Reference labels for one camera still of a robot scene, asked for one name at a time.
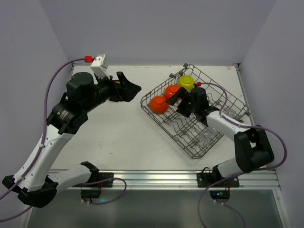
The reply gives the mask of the orange bowl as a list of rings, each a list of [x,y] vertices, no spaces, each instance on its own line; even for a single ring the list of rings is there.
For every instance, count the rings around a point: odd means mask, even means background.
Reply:
[[[166,98],[164,96],[155,96],[151,99],[149,107],[152,112],[163,114],[168,110],[169,105],[166,103]]]
[[[179,89],[180,89],[180,87],[178,85],[169,85],[168,87],[166,87],[166,89],[164,91],[164,97],[166,98],[166,100],[168,100],[172,96],[174,96],[178,92]]]

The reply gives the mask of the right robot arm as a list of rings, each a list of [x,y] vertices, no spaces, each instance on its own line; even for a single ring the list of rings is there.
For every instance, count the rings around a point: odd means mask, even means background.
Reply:
[[[234,142],[235,156],[212,168],[209,173],[202,172],[201,178],[211,185],[237,173],[250,173],[274,160],[270,142],[264,129],[259,126],[243,125],[211,106],[204,88],[196,87],[190,92],[181,87],[168,105],[179,102],[177,112],[185,117],[193,114],[196,120],[206,127],[214,128]]]

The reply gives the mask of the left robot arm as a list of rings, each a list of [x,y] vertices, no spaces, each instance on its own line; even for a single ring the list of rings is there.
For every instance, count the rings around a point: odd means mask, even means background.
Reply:
[[[82,162],[74,169],[49,174],[59,153],[88,120],[88,113],[107,100],[130,102],[141,87],[117,72],[117,80],[96,76],[88,72],[76,73],[66,84],[66,92],[47,118],[41,141],[15,174],[4,177],[2,183],[18,194],[26,205],[42,208],[61,191],[79,184],[99,181],[98,169],[89,162]]]

